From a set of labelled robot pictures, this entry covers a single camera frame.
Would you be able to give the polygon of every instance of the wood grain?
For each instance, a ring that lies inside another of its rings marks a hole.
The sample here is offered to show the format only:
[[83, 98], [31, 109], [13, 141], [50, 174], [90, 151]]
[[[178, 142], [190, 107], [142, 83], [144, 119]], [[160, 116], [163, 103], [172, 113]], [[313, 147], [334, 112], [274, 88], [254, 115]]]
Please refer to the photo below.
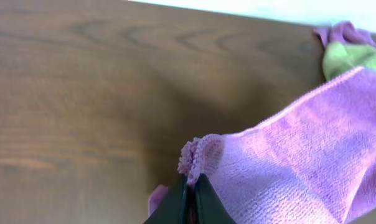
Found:
[[117, 0], [0, 0], [0, 224], [142, 223], [196, 136], [323, 82], [310, 27]]

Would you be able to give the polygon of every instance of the white wall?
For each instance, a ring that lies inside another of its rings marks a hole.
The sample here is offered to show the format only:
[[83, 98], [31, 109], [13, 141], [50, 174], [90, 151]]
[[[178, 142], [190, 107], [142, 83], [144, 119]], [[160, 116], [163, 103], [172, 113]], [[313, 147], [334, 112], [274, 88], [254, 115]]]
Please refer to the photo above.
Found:
[[376, 0], [135, 0], [311, 25], [350, 20], [376, 32]]

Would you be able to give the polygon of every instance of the towel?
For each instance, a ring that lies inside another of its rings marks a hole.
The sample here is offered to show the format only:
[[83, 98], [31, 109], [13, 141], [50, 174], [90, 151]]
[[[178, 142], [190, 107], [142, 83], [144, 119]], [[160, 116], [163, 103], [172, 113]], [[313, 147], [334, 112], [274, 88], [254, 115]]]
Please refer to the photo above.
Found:
[[366, 30], [356, 29], [350, 22], [314, 30], [325, 46], [322, 69], [331, 80], [356, 66], [376, 70], [376, 43]]
[[254, 128], [188, 142], [237, 224], [347, 223], [376, 208], [376, 71], [357, 67]]

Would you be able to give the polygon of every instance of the wooden surface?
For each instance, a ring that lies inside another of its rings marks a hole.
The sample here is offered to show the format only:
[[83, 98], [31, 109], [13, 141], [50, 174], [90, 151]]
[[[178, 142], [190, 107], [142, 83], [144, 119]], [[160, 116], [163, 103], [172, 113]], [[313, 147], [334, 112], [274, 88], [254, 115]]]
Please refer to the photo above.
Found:
[[310, 27], [117, 0], [0, 0], [0, 224], [142, 223], [195, 136], [323, 82]]

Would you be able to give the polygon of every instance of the green towel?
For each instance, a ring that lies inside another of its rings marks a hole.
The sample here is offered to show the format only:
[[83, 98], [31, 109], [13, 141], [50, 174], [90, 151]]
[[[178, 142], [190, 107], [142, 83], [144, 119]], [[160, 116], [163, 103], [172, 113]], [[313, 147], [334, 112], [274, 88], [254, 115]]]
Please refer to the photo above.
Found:
[[342, 44], [338, 41], [327, 45], [322, 60], [326, 80], [358, 65], [376, 70], [376, 49], [369, 45]]

